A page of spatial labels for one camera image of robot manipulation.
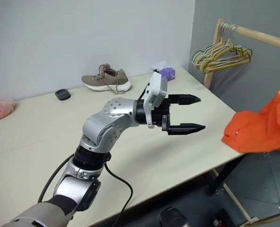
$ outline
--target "orange cloth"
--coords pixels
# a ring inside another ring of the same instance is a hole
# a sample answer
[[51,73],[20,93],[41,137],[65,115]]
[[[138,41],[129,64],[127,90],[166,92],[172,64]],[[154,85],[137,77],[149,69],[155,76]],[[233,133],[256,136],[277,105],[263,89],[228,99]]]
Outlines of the orange cloth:
[[269,152],[280,148],[280,91],[259,113],[234,114],[221,139],[240,153]]

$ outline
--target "table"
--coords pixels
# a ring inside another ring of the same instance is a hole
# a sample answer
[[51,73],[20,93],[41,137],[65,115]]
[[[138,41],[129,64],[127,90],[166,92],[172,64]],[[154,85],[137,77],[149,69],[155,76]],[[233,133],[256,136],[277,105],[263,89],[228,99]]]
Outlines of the table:
[[[150,77],[130,78],[132,89],[120,96],[137,99]],[[124,131],[108,165],[134,188],[128,207],[240,156],[221,142],[224,128],[235,113],[231,108],[183,68],[176,69],[168,92],[202,99],[192,105],[172,105],[171,124],[193,122],[206,125],[206,129],[183,136],[168,136],[161,128],[148,129],[145,125]],[[0,120],[0,225],[36,203],[52,172],[77,148],[85,120],[118,97],[86,87],[71,89],[70,93],[72,97],[65,101],[54,94],[21,100],[12,114]],[[45,199],[52,196],[61,173]],[[92,206],[77,213],[69,227],[91,225],[123,207],[129,189],[105,170],[99,180],[102,185]]]

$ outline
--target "shoe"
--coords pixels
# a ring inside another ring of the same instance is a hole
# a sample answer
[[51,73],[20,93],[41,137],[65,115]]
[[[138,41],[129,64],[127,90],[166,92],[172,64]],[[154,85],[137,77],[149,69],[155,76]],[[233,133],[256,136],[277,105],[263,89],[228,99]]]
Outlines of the shoe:
[[88,88],[95,91],[111,90],[114,94],[122,94],[131,87],[123,69],[114,70],[109,64],[99,66],[99,74],[96,76],[82,76],[82,82]]

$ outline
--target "white shoe sole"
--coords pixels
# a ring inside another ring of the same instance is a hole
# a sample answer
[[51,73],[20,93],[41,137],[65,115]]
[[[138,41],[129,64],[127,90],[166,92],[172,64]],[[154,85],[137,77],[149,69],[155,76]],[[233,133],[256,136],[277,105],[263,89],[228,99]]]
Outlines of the white shoe sole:
[[[86,83],[84,83],[85,86],[87,86],[88,88],[90,88],[91,90],[94,90],[94,91],[107,91],[107,90],[110,90],[111,89],[114,89],[116,90],[116,85],[109,85],[106,86],[91,86],[91,85],[88,85]],[[131,87],[131,83],[129,81],[127,81],[125,84],[122,84],[122,85],[118,85],[117,86],[117,89],[118,91],[128,91]]]

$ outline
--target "wooden pole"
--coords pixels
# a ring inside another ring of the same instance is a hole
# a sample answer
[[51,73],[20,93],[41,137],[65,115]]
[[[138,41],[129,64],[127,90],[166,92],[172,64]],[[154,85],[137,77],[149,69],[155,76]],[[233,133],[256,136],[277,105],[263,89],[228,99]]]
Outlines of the wooden pole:
[[[226,22],[226,19],[222,19],[222,18],[218,19],[218,21],[216,23],[212,44],[219,43],[221,40],[221,33],[219,31],[219,26],[222,22]],[[205,77],[204,77],[204,86],[208,89],[210,88],[212,76],[213,76],[213,72],[208,72],[205,74]]]
[[280,38],[278,38],[276,36],[268,35],[268,34],[254,31],[252,29],[241,27],[241,26],[238,26],[234,32],[237,34],[246,36],[246,37],[257,39],[261,42],[271,44],[271,45],[274,45],[274,46],[277,46],[280,48]]

